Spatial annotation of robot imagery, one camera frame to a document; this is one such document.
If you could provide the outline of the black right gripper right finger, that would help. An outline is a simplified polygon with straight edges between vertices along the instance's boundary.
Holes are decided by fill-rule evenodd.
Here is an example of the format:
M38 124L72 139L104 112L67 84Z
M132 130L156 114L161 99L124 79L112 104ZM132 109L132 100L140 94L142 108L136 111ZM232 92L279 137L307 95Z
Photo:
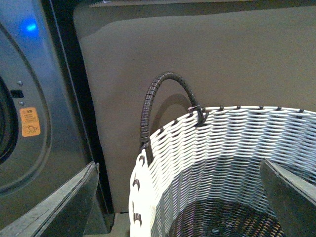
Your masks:
M316 187L264 159L260 177L267 200L288 237L316 235Z

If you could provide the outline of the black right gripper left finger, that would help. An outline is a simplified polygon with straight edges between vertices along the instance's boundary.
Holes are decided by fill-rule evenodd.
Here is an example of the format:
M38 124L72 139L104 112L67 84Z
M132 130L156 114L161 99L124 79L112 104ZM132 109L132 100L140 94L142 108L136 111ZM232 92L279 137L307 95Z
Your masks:
M99 181L99 164L89 163L29 212L0 231L2 237L82 237Z

